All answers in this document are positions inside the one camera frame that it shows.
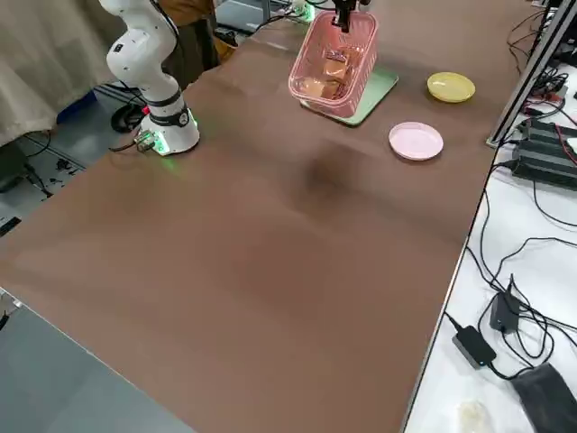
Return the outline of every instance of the black power adapter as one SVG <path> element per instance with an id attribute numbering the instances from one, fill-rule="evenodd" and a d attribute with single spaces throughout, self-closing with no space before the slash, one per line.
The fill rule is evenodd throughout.
<path id="1" fill-rule="evenodd" d="M 457 334 L 453 337 L 454 345 L 474 369 L 479 370 L 495 360 L 497 354 L 477 329 L 471 326 L 462 327 L 447 312 L 444 314 L 457 330 Z"/>
<path id="2" fill-rule="evenodd" d="M 519 299 L 510 290 L 499 293 L 490 309 L 490 327 L 504 334 L 511 334 L 519 326 Z"/>

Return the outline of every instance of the beige curtain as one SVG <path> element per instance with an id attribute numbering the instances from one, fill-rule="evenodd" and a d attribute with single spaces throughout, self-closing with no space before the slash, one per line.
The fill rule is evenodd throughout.
<path id="1" fill-rule="evenodd" d="M 124 31 L 98 0 L 0 0 L 0 145 L 54 126 L 59 111 L 112 79 Z"/>

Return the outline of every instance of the red wire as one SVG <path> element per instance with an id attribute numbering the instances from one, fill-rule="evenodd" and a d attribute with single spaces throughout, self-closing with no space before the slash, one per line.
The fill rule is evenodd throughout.
<path id="1" fill-rule="evenodd" d="M 569 149 L 567 149 L 567 146 L 565 146 L 565 141 L 563 140 L 563 136 L 561 135 L 561 130 L 559 129 L 559 125 L 558 124 L 554 124 L 554 125 L 555 125 L 555 131 L 557 131 L 557 135 L 559 136 L 559 143 L 561 143 L 561 145 L 563 147 L 563 151 L 565 152 L 565 155 L 567 155 L 569 157 L 569 159 L 571 161 L 573 161 L 573 164 L 577 165 L 577 160 L 575 160 L 575 158 L 573 158 L 573 156 L 569 152 Z"/>

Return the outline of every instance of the yellow plate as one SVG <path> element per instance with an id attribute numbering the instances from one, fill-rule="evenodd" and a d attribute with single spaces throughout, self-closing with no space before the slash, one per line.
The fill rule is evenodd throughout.
<path id="1" fill-rule="evenodd" d="M 431 95 L 444 102 L 464 102 L 475 94 L 475 85 L 463 75 L 439 72 L 426 81 Z"/>

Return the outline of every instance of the green mat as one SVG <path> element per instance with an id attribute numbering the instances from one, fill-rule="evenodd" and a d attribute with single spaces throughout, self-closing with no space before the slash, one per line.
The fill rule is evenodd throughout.
<path id="1" fill-rule="evenodd" d="M 337 122 L 348 124 L 349 126 L 357 126 L 366 119 L 372 110 L 379 104 L 379 102 L 390 92 L 398 82 L 398 75 L 389 70 L 375 66 L 372 70 L 367 86 L 362 93 L 361 102 L 357 106 L 357 111 L 353 117 L 338 117 L 336 115 L 325 115 Z M 306 102 L 301 102 L 302 106 L 310 108 Z"/>

